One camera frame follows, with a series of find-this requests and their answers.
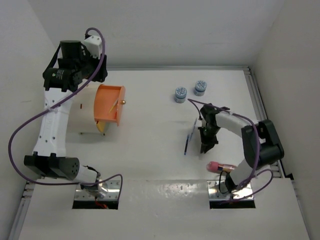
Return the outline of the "clear blue-cap pen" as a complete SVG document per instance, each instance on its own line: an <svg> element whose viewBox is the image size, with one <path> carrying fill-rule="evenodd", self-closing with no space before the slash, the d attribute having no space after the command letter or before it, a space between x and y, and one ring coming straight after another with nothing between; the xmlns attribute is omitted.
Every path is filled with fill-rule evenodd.
<svg viewBox="0 0 320 240"><path fill-rule="evenodd" d="M194 122L193 122L193 125L192 125L192 127L191 127L191 130L190 130L190 132L189 132L189 138L188 138L189 141L192 140L192 137L193 137L193 134L194 134L194 131L195 131L195 128L196 128L197 121L198 121L198 119L196 118L196 119L194 120Z"/></svg>

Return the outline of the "yellow pencil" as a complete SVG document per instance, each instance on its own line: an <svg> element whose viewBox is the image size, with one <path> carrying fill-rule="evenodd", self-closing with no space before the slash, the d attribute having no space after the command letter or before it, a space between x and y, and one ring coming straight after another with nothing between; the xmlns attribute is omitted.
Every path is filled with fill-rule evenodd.
<svg viewBox="0 0 320 240"><path fill-rule="evenodd" d="M108 111L108 114L110 114L115 108L117 108L118 103L119 103L119 98L117 98L116 101L113 103L112 107Z"/></svg>

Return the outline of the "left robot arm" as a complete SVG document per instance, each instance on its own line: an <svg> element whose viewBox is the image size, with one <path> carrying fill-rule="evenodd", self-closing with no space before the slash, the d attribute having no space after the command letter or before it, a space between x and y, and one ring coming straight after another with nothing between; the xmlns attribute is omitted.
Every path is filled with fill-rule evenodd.
<svg viewBox="0 0 320 240"><path fill-rule="evenodd" d="M75 183L96 182L96 171L82 166L78 158L66 156L66 133L73 95L83 80L103 82L108 75L103 45L98 36L62 40L44 70L45 114L33 153L23 161L34 173Z"/></svg>

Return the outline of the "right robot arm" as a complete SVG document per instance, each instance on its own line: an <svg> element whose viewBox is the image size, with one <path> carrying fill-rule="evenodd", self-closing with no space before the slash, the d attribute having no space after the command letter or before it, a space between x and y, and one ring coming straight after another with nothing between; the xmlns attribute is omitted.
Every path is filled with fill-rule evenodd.
<svg viewBox="0 0 320 240"><path fill-rule="evenodd" d="M224 188L228 193L243 188L256 171L284 157L284 149L271 120L253 121L229 109L205 104L200 110L202 126L200 152L206 154L219 143L218 132L226 129L242 139L242 162L226 174Z"/></svg>

